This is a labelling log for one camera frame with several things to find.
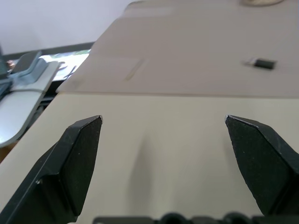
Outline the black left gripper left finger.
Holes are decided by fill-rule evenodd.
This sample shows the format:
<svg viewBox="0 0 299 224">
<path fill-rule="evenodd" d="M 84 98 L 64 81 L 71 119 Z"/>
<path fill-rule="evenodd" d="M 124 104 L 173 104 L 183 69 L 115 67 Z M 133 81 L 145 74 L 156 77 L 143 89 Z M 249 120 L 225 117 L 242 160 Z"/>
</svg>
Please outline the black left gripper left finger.
<svg viewBox="0 0 299 224">
<path fill-rule="evenodd" d="M 102 116 L 79 120 L 34 164 L 0 224 L 69 224 L 82 212 L 93 175 Z"/>
</svg>

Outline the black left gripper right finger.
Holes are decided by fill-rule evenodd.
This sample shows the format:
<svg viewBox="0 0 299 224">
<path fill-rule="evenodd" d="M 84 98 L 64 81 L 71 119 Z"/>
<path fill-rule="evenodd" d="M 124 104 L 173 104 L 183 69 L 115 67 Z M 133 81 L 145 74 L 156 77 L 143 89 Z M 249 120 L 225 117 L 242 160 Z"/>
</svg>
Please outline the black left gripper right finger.
<svg viewBox="0 0 299 224">
<path fill-rule="evenodd" d="M 264 215 L 299 215 L 299 153 L 270 126 L 225 118 L 245 183 Z"/>
</svg>

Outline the small black rectangular item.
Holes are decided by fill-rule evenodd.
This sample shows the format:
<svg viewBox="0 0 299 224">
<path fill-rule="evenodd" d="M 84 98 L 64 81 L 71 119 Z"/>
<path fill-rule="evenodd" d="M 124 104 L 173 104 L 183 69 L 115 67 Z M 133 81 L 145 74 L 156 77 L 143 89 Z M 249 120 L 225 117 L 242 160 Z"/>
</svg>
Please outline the small black rectangular item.
<svg viewBox="0 0 299 224">
<path fill-rule="evenodd" d="M 251 58 L 243 61 L 243 64 L 250 67 L 273 70 L 276 67 L 277 61 L 263 58 Z"/>
</svg>

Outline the beige plate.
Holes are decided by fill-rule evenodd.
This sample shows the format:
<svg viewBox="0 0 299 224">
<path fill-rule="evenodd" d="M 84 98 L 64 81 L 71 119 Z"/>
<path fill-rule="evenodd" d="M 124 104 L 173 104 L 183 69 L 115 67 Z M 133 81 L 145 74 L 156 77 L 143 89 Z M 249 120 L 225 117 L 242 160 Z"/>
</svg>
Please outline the beige plate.
<svg viewBox="0 0 299 224">
<path fill-rule="evenodd" d="M 251 7 L 267 7 L 275 4 L 279 4 L 284 0 L 240 0 L 244 5 Z"/>
</svg>

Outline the grey-green chair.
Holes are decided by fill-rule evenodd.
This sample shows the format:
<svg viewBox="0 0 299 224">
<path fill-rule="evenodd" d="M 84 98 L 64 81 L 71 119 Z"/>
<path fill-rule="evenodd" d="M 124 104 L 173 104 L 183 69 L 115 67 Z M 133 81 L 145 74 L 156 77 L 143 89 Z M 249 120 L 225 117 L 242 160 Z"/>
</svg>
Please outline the grey-green chair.
<svg viewBox="0 0 299 224">
<path fill-rule="evenodd" d="M 20 57 L 7 78 L 0 80 L 0 147 L 18 140 L 26 131 L 57 74 L 58 61 L 46 61 L 41 51 Z"/>
</svg>

